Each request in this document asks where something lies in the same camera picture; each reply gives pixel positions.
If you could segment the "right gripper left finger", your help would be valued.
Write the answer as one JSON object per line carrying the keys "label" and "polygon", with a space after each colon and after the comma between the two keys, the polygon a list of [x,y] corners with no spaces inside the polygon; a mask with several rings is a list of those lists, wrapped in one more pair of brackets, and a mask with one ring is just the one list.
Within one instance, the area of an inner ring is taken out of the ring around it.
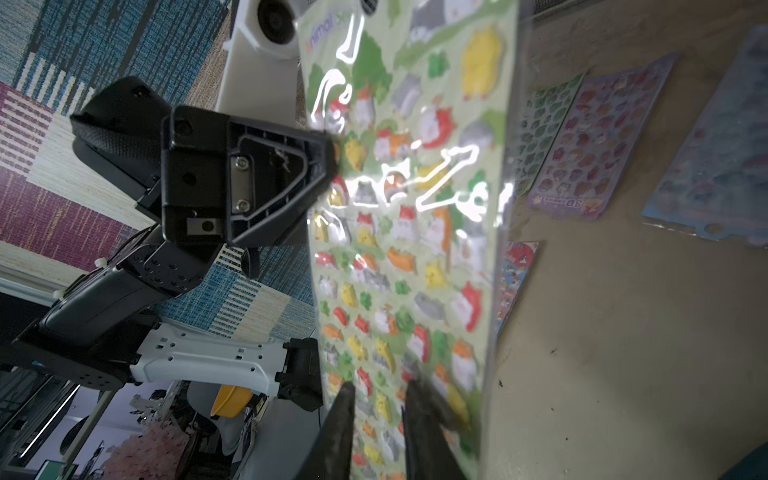
{"label": "right gripper left finger", "polygon": [[345,382],[295,480],[347,480],[353,450],[356,389]]}

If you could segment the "pink purple sticker sheet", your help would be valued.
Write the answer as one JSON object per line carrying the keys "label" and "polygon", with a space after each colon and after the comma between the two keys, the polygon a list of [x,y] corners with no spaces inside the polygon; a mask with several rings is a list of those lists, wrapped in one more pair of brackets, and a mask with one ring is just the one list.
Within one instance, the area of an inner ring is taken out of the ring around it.
{"label": "pink purple sticker sheet", "polygon": [[672,53],[582,82],[530,188],[531,209],[588,220],[604,213],[676,60]]}

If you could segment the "green yellow sticker sheet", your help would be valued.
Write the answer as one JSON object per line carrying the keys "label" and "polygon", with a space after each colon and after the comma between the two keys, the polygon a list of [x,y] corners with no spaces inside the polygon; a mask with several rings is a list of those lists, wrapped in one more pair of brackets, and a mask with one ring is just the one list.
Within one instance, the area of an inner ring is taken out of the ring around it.
{"label": "green yellow sticker sheet", "polygon": [[322,386],[356,388],[349,477],[403,479],[421,381],[481,470],[496,318],[515,1],[317,1],[298,23],[306,124],[337,174],[311,208]]}

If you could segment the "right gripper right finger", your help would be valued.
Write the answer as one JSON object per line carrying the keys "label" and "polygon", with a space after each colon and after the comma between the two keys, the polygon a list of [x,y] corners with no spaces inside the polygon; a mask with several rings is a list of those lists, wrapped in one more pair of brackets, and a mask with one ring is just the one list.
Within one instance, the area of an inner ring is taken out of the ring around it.
{"label": "right gripper right finger", "polygon": [[421,380],[411,380],[402,410],[406,478],[414,480],[465,480],[443,428],[458,431],[460,421],[434,389]]}

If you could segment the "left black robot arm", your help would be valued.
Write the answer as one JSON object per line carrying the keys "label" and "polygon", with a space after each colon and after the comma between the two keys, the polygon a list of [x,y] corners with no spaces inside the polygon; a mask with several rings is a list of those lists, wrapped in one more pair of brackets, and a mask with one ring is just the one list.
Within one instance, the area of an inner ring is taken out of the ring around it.
{"label": "left black robot arm", "polygon": [[70,118],[78,159],[128,194],[152,225],[80,276],[40,319],[6,323],[1,366],[100,391],[189,380],[322,406],[317,342],[274,346],[163,322],[161,302],[198,287],[224,246],[254,277],[264,247],[303,243],[308,212],[337,172],[326,134],[171,106],[135,77]]}

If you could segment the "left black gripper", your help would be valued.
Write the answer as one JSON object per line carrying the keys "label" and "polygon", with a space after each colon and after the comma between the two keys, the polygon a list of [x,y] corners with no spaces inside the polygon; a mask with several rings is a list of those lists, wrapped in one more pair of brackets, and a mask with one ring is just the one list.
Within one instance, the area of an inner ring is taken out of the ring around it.
{"label": "left black gripper", "polygon": [[178,245],[304,244],[308,210],[337,175],[327,134],[172,106],[137,77],[70,123],[77,158]]}

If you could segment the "light blue sticker sheet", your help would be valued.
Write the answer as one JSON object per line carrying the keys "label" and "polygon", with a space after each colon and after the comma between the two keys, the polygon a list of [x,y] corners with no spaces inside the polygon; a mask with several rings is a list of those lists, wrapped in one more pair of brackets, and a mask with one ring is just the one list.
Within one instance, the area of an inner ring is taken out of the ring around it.
{"label": "light blue sticker sheet", "polygon": [[767,28],[752,28],[650,196],[653,225],[767,244]]}

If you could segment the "red blue sticker sheet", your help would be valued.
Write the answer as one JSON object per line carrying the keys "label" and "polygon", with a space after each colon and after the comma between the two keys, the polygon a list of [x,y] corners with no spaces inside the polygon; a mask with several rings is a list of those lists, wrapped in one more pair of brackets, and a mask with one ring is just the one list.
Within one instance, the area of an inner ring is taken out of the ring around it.
{"label": "red blue sticker sheet", "polygon": [[539,242],[513,242],[506,247],[500,276],[500,306],[496,317],[496,335],[501,332],[517,302],[526,275],[534,264]]}

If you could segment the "teal plastic storage box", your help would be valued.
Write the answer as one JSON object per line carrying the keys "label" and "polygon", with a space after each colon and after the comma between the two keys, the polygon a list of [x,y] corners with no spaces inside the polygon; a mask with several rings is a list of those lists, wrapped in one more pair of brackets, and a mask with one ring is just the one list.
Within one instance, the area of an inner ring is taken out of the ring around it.
{"label": "teal plastic storage box", "polygon": [[767,480],[768,443],[765,442],[724,472],[719,480]]}

